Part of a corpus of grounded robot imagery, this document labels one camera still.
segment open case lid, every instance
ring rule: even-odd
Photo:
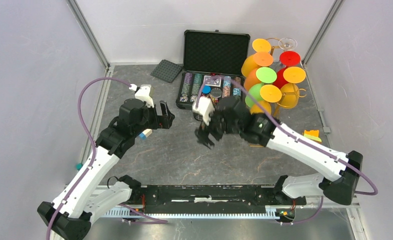
[[[249,34],[186,30],[183,68],[192,72],[241,75],[249,45]]]

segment red disc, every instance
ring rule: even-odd
[[[279,57],[281,63],[285,66],[295,66],[301,62],[301,57],[294,51],[284,51]]]
[[[288,67],[284,67],[280,69],[276,74],[277,78],[276,81],[273,82],[273,85],[276,86],[277,88],[281,89],[285,84],[288,84],[289,82],[285,80],[284,78],[284,72]]]

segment black case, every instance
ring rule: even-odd
[[[186,73],[192,73],[192,81],[196,73],[202,75],[220,74],[241,78],[244,84],[244,77],[241,75],[241,68],[248,56],[250,45],[249,34],[224,33],[216,31],[195,31],[186,30],[184,32],[183,50],[183,70],[179,92],[177,94],[176,106],[180,109],[192,110],[191,98],[187,101],[180,101],[182,87]],[[189,89],[189,96],[192,91],[192,84]]]

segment orange disc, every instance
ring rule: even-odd
[[[252,48],[254,51],[258,52],[270,52],[272,50],[272,46],[270,42],[263,38],[257,38],[252,42]]]
[[[306,79],[306,71],[301,67],[291,66],[283,72],[283,77],[288,83],[299,84]]]
[[[270,53],[260,51],[254,54],[254,62],[262,67],[268,67],[273,63],[273,57]]]
[[[282,98],[281,90],[275,85],[264,85],[260,89],[261,97],[269,103],[277,103]]]

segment white wall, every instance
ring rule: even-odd
[[[86,139],[77,98],[103,74],[66,1],[0,1],[0,240],[45,238],[37,208],[75,175]]]
[[[111,63],[183,62],[185,30],[294,38],[306,54],[333,0],[77,0]]]
[[[369,236],[393,240],[393,1],[345,1],[308,75],[332,146],[360,151],[378,186],[377,196],[360,196]]]

